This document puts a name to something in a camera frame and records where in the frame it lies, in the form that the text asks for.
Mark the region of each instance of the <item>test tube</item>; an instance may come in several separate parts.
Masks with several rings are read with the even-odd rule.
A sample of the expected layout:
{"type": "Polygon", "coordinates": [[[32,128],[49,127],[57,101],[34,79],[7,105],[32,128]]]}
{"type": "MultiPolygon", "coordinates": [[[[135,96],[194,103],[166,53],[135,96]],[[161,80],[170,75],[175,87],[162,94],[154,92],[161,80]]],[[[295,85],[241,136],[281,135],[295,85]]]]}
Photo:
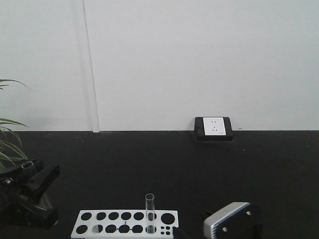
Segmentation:
{"type": "Polygon", "coordinates": [[[146,231],[147,233],[155,233],[155,207],[154,194],[148,193],[145,195],[146,209],[146,231]]]}
{"type": "MultiPolygon", "coordinates": [[[[21,165],[21,168],[23,169],[24,175],[27,178],[31,178],[32,176],[34,176],[36,174],[36,168],[35,168],[32,161],[24,162],[21,165]]],[[[51,200],[49,199],[49,197],[45,193],[43,193],[43,195],[40,199],[39,205],[41,205],[45,208],[53,208],[51,200]]]]}

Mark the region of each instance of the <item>black table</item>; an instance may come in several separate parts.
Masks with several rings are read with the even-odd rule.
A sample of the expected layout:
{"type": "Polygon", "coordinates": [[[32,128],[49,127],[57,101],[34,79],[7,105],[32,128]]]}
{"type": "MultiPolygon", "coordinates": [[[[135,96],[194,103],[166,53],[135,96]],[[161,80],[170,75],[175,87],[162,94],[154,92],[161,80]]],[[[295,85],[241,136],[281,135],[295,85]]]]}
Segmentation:
{"type": "Polygon", "coordinates": [[[59,223],[46,231],[6,227],[1,239],[68,239],[81,209],[178,210],[203,238],[201,213],[259,204],[263,238],[319,236],[319,131],[235,131],[233,142],[198,144],[192,131],[21,132],[30,158],[58,162],[48,194],[59,223]]]}

